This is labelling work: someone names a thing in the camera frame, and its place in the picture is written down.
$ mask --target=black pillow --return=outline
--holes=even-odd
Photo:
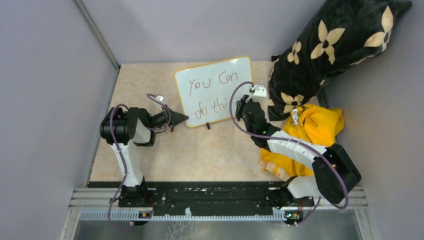
[[[393,25],[411,6],[408,0],[325,1],[293,46],[271,58],[269,119],[286,119],[326,78],[384,52]]]

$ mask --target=beige tabletop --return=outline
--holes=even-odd
[[[162,94],[164,103],[182,113],[174,73],[202,62],[123,64],[110,106],[125,104],[145,108],[155,115],[159,109],[146,94]],[[270,61],[253,61],[252,77],[256,84],[268,86]],[[312,104],[318,105],[316,98]],[[261,102],[267,114],[267,99]],[[282,127],[284,122],[271,122]],[[231,120],[188,128],[177,125],[156,136],[153,147],[136,147],[139,166],[147,181],[278,181],[261,169],[260,149]],[[117,159],[106,140],[101,139],[90,181],[121,181]]]

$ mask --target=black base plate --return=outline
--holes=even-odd
[[[90,182],[89,188],[117,188],[119,182]],[[282,202],[281,181],[263,182],[146,182],[149,198],[154,203],[154,215],[185,215],[190,208],[193,216],[254,216],[272,215],[273,207],[296,207],[298,200]],[[303,207],[312,207],[313,200],[301,199]]]

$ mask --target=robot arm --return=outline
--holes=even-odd
[[[313,170],[313,176],[295,177],[287,185],[287,189],[294,198],[308,196],[323,196],[330,203],[338,204],[344,199],[343,188],[336,175],[320,156],[325,157],[342,178],[346,189],[350,192],[361,180],[361,174],[356,169],[349,155],[339,144],[330,147],[317,145],[292,137],[278,127],[271,125],[265,118],[259,102],[254,101],[263,86],[256,85],[250,92],[237,101],[235,117],[243,119],[246,130],[254,135],[268,136],[271,139],[251,136],[253,142],[260,148],[273,153],[285,155]]]
[[[106,139],[106,142],[113,149],[122,176],[124,176],[124,163],[121,160],[120,153],[111,134],[110,121],[113,121],[113,132],[119,148],[123,153],[123,158],[127,167],[127,176],[123,183],[124,186],[137,187],[143,182],[143,173],[139,168],[139,158],[136,154],[135,146],[152,147],[155,144],[156,133],[151,129],[165,125],[168,123],[169,117],[171,118],[169,123],[171,129],[189,118],[170,108],[168,109],[171,114],[170,116],[165,109],[163,109],[161,113],[152,116],[146,109],[138,107],[130,107],[127,112],[124,112],[122,108],[118,108],[114,116],[111,116],[111,109],[101,122],[100,136]]]

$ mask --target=whiteboard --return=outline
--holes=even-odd
[[[230,98],[238,85],[252,82],[251,59],[242,56],[206,65],[179,70],[175,73],[176,85],[182,110],[189,117],[189,128],[213,123],[230,117]],[[241,87],[232,103],[249,90],[248,84]]]

